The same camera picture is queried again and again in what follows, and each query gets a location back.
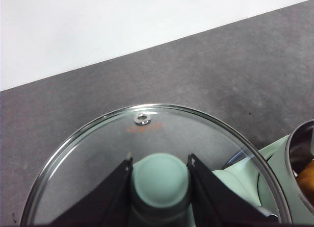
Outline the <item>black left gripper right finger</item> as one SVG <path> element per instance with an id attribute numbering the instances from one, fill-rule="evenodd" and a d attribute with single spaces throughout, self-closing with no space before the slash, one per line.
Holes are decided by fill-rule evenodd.
<path id="1" fill-rule="evenodd" d="M 192 181 L 191 203 L 197 227 L 276 227 L 279 223 L 229 189 L 194 154 L 187 167 Z"/>

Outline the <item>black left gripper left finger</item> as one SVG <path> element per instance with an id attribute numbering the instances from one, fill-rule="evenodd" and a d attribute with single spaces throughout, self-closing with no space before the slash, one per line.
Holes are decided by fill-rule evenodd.
<path id="1" fill-rule="evenodd" d="M 52 227 L 126 227 L 132 159 L 126 159 L 93 191 L 50 223 Z"/>

